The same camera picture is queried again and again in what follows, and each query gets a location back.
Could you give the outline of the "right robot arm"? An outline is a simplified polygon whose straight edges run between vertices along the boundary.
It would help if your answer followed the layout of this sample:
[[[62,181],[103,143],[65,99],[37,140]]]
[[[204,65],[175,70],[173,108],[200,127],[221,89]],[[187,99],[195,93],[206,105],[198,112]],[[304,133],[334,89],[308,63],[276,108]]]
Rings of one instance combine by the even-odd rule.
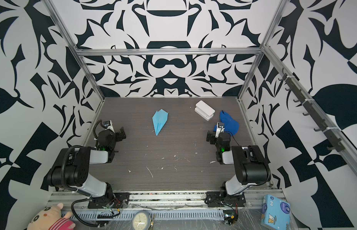
[[[206,141],[216,146],[216,160],[233,165],[235,175],[220,187],[220,196],[239,196],[252,186],[261,186],[271,179],[271,171],[259,146],[231,146],[231,133],[208,131]]]

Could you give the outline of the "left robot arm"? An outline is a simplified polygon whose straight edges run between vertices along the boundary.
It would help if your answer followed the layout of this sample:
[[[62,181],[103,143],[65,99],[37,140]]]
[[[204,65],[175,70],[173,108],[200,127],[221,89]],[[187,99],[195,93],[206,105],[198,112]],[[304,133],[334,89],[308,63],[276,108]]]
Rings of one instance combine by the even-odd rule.
[[[115,157],[116,143],[124,139],[126,133],[123,127],[119,132],[108,128],[98,134],[95,147],[72,146],[61,149],[47,174],[48,185],[93,198],[106,196],[111,199],[113,193],[110,184],[92,176],[89,167],[111,163]]]

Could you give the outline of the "light blue paper sheet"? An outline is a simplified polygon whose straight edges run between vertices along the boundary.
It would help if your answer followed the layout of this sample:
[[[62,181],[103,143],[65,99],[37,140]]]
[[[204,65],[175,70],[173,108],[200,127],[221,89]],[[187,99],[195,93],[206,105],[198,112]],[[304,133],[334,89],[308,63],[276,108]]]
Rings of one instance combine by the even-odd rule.
[[[162,128],[164,127],[165,123],[168,120],[168,112],[163,109],[156,111],[152,117],[153,126],[155,130],[155,135],[158,136]]]

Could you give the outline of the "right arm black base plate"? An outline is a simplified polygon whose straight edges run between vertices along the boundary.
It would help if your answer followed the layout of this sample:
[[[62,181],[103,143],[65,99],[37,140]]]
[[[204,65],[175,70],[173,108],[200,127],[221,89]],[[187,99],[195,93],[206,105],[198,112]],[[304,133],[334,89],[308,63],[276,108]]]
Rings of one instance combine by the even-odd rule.
[[[219,191],[206,192],[204,203],[210,208],[219,207],[245,207],[246,199],[244,195],[238,196],[221,196]]]

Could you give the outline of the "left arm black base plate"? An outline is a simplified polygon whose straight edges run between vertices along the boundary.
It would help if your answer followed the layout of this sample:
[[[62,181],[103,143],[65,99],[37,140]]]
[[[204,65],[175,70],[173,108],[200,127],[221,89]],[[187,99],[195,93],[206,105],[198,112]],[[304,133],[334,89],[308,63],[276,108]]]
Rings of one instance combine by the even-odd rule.
[[[128,205],[130,193],[119,192],[113,193],[113,195],[105,195],[101,197],[92,197],[88,203],[88,209],[101,209],[110,207],[112,209],[122,208],[124,205]]]

